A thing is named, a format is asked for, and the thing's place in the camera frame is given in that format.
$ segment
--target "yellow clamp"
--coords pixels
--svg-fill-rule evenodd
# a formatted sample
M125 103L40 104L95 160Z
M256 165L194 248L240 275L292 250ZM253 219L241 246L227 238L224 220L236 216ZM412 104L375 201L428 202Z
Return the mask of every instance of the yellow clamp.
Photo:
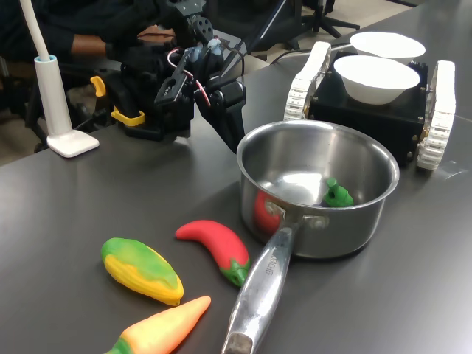
M129 118L127 116L124 116L118 111L118 108L113 106L113 112L111 112L111 116L119 120L121 123L124 123L128 127L136 127L139 124L142 124L145 122L145 114L139 111L139 116L134 117L134 118Z
M95 96L97 97L103 97L106 95L106 87L105 83L103 82L102 78L100 76L93 76L90 79L91 83L94 84L95 86Z

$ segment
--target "black box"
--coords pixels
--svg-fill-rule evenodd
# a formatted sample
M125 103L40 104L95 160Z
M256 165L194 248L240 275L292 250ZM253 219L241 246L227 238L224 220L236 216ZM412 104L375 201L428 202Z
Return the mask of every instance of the black box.
M338 52L334 61L346 55L354 54ZM311 101L308 119L365 133L385 146L400 166L408 164L423 131L428 82L427 65L410 63L409 67L420 75L418 86L405 90L388 105L367 105L347 95L341 76L331 64Z

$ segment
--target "orange carrot toy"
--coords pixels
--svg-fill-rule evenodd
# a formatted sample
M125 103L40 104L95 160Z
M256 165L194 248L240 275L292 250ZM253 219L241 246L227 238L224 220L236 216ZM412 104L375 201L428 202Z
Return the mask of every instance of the orange carrot toy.
M199 297L128 327L106 354L170 354L188 336L211 299Z

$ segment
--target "carrot green top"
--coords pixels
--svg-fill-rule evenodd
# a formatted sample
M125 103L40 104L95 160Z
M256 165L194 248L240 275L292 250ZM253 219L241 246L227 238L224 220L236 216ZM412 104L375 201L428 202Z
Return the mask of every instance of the carrot green top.
M111 350L105 354L133 354L133 350L126 340L119 337L113 348L111 348Z
M143 278L149 281L164 281L171 288L177 288L177 274L169 263L144 243L126 238L114 237L102 247L102 259L108 255L136 267Z

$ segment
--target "stainless steel saucepan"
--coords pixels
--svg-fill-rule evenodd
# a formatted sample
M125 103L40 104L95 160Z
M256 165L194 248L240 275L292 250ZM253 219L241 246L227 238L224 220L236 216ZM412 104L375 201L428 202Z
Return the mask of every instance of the stainless steel saucepan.
M254 354L290 256L326 259L365 246L399 171L392 154L367 135L308 120L255 129L239 144L237 162L243 221L267 244L240 290L221 353ZM349 191L353 206L323 205L329 178Z

